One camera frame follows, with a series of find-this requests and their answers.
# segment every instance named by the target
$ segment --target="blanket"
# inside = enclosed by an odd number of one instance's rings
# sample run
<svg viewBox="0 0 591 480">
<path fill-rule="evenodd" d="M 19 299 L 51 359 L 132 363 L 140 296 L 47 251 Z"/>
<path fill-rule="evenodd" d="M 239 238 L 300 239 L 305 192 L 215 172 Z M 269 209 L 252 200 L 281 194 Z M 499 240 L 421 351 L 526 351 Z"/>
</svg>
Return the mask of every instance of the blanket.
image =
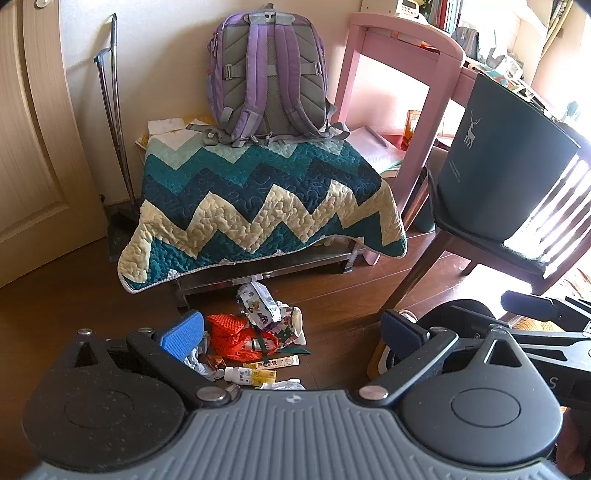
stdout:
<svg viewBox="0 0 591 480">
<path fill-rule="evenodd" d="M 118 263 L 132 293 L 327 236 L 391 257 L 407 248 L 389 186 L 346 141 L 232 148 L 193 130 L 151 135 L 141 201 Z"/>
</svg>

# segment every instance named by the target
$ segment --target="trash on floor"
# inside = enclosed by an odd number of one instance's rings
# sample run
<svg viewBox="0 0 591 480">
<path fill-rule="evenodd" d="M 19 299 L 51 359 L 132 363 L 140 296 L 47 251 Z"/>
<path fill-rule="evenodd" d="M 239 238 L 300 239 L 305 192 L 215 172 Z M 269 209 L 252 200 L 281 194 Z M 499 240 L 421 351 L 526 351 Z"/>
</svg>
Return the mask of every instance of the trash on floor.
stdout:
<svg viewBox="0 0 591 480">
<path fill-rule="evenodd" d="M 207 364 L 216 370 L 226 368 L 226 362 L 221 355 L 204 355 L 204 358 Z"/>
<path fill-rule="evenodd" d="M 300 358 L 297 355 L 285 356 L 283 358 L 275 358 L 268 362 L 256 362 L 254 364 L 244 364 L 245 368 L 254 368 L 258 370 L 274 370 L 276 368 L 291 367 L 292 365 L 299 365 Z"/>
<path fill-rule="evenodd" d="M 193 349 L 189 356 L 184 360 L 184 364 L 192 368 L 199 375 L 204 376 L 211 382 L 219 380 L 224 376 L 223 369 L 214 369 L 209 365 L 199 362 L 199 360 L 197 360 L 197 355 L 197 349 Z"/>
<path fill-rule="evenodd" d="M 224 380 L 238 385 L 260 387 L 263 383 L 275 383 L 277 372 L 274 370 L 255 370 L 244 367 L 226 367 Z"/>
<path fill-rule="evenodd" d="M 261 390 L 305 390 L 299 378 L 290 378 L 283 382 L 263 383 Z"/>
<path fill-rule="evenodd" d="M 280 347 L 275 335 L 269 332 L 257 333 L 244 318 L 220 313 L 209 315 L 207 319 L 212 324 L 212 345 L 216 353 L 225 358 L 241 362 L 262 358 L 257 336 L 265 342 L 269 355 L 276 353 Z"/>
<path fill-rule="evenodd" d="M 240 285 L 236 298 L 244 305 L 246 317 L 250 323 L 261 330 L 281 321 L 281 311 L 277 302 L 262 283 L 253 280 Z"/>
<path fill-rule="evenodd" d="M 209 335 L 209 332 L 205 330 L 203 332 L 203 338 L 201 339 L 201 342 L 199 342 L 199 345 L 197 345 L 197 353 L 207 353 L 207 349 L 209 348 L 211 341 L 212 337 Z"/>
<path fill-rule="evenodd" d="M 281 321 L 268 326 L 266 330 L 279 339 L 282 348 L 290 343 L 305 345 L 306 337 L 304 336 L 304 320 L 301 310 L 280 301 L 277 302 L 277 305 L 281 312 Z"/>
</svg>

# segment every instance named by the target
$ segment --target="trash can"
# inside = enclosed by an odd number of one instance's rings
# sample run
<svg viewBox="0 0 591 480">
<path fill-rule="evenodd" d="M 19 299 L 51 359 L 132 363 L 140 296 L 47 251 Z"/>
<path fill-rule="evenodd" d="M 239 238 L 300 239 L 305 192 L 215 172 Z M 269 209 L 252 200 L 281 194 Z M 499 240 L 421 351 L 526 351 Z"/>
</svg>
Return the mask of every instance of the trash can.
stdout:
<svg viewBox="0 0 591 480">
<path fill-rule="evenodd" d="M 462 229 L 503 242 L 528 219 L 578 149 L 536 106 L 479 74 L 439 190 Z"/>
</svg>

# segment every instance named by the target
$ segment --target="wooden floor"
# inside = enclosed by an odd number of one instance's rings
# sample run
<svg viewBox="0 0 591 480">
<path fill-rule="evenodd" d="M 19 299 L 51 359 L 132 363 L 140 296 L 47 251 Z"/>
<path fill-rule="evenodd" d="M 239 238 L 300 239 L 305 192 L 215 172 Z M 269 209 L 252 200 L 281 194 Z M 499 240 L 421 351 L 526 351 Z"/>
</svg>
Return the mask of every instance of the wooden floor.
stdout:
<svg viewBox="0 0 591 480">
<path fill-rule="evenodd" d="M 382 257 L 343 275 L 338 265 L 265 280 L 276 300 L 298 306 L 312 354 L 299 367 L 279 370 L 301 378 L 308 389 L 359 388 L 378 342 L 374 313 L 406 275 L 432 233 L 409 238 L 405 258 Z M 468 261 L 442 256 L 401 307 L 417 316 L 453 298 L 476 298 L 498 316 L 508 288 L 527 286 L 485 267 L 459 276 Z M 235 288 L 190 298 L 204 314 L 236 313 Z M 22 408 L 63 345 L 81 327 L 104 338 L 124 336 L 140 326 L 158 328 L 177 316 L 167 285 L 126 293 L 114 264 L 107 263 L 104 240 L 81 248 L 0 289 L 0 478 L 18 478 L 35 464 L 21 430 Z"/>
</svg>

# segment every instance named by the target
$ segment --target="door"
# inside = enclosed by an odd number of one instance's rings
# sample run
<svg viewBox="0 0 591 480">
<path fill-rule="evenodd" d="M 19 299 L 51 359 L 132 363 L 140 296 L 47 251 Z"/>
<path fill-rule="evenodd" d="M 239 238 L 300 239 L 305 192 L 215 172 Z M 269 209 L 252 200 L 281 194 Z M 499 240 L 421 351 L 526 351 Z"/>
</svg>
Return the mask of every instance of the door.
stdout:
<svg viewBox="0 0 591 480">
<path fill-rule="evenodd" d="M 106 233 L 59 20 L 59 0 L 44 8 L 12 0 L 0 9 L 0 287 Z"/>
</svg>

